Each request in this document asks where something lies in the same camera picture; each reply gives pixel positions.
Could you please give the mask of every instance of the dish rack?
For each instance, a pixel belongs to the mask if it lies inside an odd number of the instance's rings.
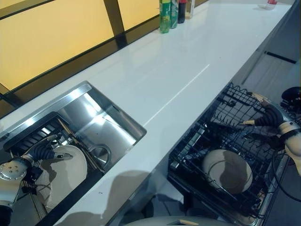
[[[287,162],[276,129],[240,124],[262,113],[264,108],[247,95],[246,89],[230,83],[169,156],[169,179],[184,185],[219,215],[238,225],[258,225],[266,219],[277,191],[271,170],[273,152],[279,151],[276,166],[280,176]],[[230,194],[202,170],[204,156],[215,149],[235,152],[250,165],[253,181],[246,191]]]

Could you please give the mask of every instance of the bottle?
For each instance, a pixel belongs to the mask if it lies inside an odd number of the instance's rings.
[[[185,21],[186,2],[187,0],[179,0],[178,24],[182,24]]]
[[[186,19],[191,19],[193,17],[193,9],[195,2],[195,0],[187,0],[185,12]]]
[[[277,4],[276,0],[268,0],[268,3],[265,8],[267,10],[272,10],[275,8],[276,4]]]
[[[168,33],[170,26],[170,0],[159,0],[160,3],[160,32]]]
[[[178,24],[179,0],[170,2],[170,28],[176,28]]]

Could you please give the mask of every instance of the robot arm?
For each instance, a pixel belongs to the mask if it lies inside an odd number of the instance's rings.
[[[273,103],[266,97],[249,93],[256,98],[263,107],[265,114],[256,119],[244,121],[243,124],[255,126],[271,126],[278,128],[281,139],[285,143],[286,153],[293,159],[296,164],[299,175],[301,176],[301,129],[277,104]]]
[[[31,168],[38,160],[72,158],[67,153],[53,151],[51,143],[55,139],[57,135],[51,135],[36,143],[21,157],[15,157],[0,165],[0,225],[9,225],[13,205],[28,168]]]

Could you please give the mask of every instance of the white plate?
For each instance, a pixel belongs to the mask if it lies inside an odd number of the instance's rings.
[[[253,175],[249,164],[234,152],[217,149],[209,152],[203,160],[203,171],[231,194],[247,190]]]
[[[38,197],[48,209],[53,209],[87,176],[87,162],[84,154],[75,146],[57,147],[54,152],[68,153],[69,160],[43,160],[43,173],[36,181]]]

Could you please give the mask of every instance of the white countertop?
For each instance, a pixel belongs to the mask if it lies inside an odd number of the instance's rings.
[[[145,137],[60,221],[76,212],[94,214],[87,226],[111,219],[291,7],[258,6],[265,3],[210,0],[168,34],[151,32],[0,120],[7,129],[87,80],[146,128]]]

